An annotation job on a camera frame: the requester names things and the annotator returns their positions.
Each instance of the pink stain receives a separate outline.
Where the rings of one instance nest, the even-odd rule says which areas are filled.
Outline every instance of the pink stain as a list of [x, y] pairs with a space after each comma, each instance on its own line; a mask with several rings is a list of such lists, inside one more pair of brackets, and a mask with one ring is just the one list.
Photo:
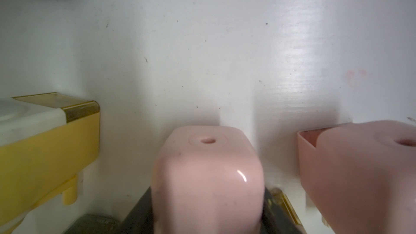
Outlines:
[[362, 77], [366, 77], [367, 76], [367, 71], [366, 70], [358, 70], [358, 73], [362, 76]]
[[356, 89], [358, 86], [360, 86], [366, 77], [367, 71], [364, 69], [357, 70], [357, 72], [354, 70], [348, 70], [345, 73], [346, 82], [348, 86], [353, 89]]

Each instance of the pink plastic container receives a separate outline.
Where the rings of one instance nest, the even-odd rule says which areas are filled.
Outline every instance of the pink plastic container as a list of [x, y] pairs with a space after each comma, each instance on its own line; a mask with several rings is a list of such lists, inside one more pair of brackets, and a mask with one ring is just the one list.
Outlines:
[[232, 127], [180, 127], [153, 168], [154, 232], [257, 234], [263, 168], [251, 143]]
[[396, 121], [298, 133], [301, 183], [337, 234], [416, 233], [416, 127]]

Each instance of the yellow container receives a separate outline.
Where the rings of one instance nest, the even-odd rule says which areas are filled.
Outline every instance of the yellow container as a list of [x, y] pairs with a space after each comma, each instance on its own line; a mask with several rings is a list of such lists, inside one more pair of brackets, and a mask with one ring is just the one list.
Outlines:
[[[99, 148], [100, 112], [96, 102], [47, 93], [15, 97], [7, 105], [19, 105], [16, 101], [25, 102], [25, 109], [9, 110], [22, 112], [6, 121], [1, 121], [0, 116], [3, 129], [5, 123], [15, 127], [5, 136], [3, 142], [7, 144], [0, 146], [0, 234], [11, 233], [30, 210], [60, 193], [64, 204], [74, 203], [76, 174], [97, 158]], [[28, 108], [36, 109], [39, 105], [49, 107], [48, 112], [54, 116], [55, 113], [60, 116], [60, 111], [53, 109], [63, 111], [64, 124], [55, 127], [56, 123], [50, 122], [52, 129], [14, 141], [13, 129], [19, 131], [24, 127], [20, 134], [30, 135], [36, 132], [37, 125], [47, 125], [52, 120], [40, 113], [24, 116]], [[46, 120], [37, 123], [42, 116]]]

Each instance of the white refrigerator wall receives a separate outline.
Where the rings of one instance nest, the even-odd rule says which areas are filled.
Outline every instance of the white refrigerator wall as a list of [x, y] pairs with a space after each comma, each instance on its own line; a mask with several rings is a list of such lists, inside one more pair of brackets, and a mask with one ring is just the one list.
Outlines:
[[122, 220], [182, 125], [242, 129], [268, 186], [310, 233], [332, 233], [299, 183], [297, 130], [416, 118], [416, 0], [0, 0], [0, 97], [59, 91], [101, 106], [80, 197], [16, 234], [85, 213]]

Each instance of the gold trim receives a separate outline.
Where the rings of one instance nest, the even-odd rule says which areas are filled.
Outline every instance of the gold trim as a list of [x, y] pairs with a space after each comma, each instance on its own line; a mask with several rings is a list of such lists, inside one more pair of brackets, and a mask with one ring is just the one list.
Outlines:
[[302, 223], [299, 220], [292, 204], [290, 203], [288, 197], [282, 192], [279, 188], [274, 188], [271, 190], [271, 194], [273, 195], [274, 200], [276, 203], [283, 209], [283, 211], [288, 215], [288, 217], [293, 221], [295, 225], [302, 226]]
[[65, 112], [67, 123], [100, 112], [100, 106], [95, 101], [70, 97], [57, 92], [19, 96], [14, 99], [46, 107], [61, 108]]

